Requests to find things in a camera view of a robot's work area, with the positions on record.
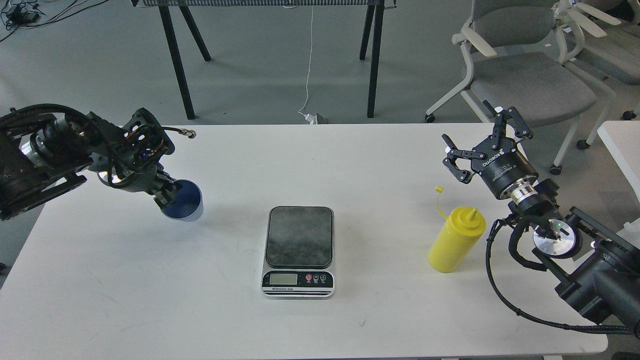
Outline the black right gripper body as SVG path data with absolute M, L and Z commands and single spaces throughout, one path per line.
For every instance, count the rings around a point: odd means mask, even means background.
M 472 149 L 484 157 L 472 161 L 472 170 L 478 173 L 484 184 L 496 199 L 507 199 L 507 188 L 518 180 L 535 182 L 539 173 L 528 159 L 518 150 L 516 141 L 511 137 L 501 137 L 496 148 L 493 139 L 487 137 Z

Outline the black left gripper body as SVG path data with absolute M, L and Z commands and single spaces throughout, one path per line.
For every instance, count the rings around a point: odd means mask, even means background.
M 106 186 L 150 194 L 156 171 L 165 171 L 160 160 L 175 151 L 163 126 L 144 107 L 122 127 L 108 121 L 100 126 L 105 141 L 91 154 L 90 171 Z

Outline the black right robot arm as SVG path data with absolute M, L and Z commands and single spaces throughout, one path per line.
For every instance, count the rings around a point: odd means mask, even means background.
M 459 149 L 447 135 L 444 166 L 461 183 L 478 175 L 494 198 L 508 199 L 510 214 L 494 221 L 487 237 L 485 267 L 496 296 L 529 321 L 586 334 L 639 337 L 639 249 L 571 207 L 562 215 L 558 185 L 539 174 L 519 150 L 533 132 L 515 107 L 493 111 L 493 130 L 471 150 Z M 557 295 L 591 325 L 568 325 L 540 319 L 513 305 L 498 290 L 492 268 L 493 243 L 510 227 L 508 251 L 522 267 L 549 271 L 558 279 Z

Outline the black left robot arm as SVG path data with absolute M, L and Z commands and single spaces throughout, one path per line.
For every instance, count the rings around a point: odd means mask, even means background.
M 160 162 L 175 151 L 173 141 L 145 108 L 118 126 L 66 105 L 28 105 L 2 116 L 0 132 L 3 221 L 86 183 L 82 171 L 112 189 L 153 196 L 161 209 L 183 188 Z

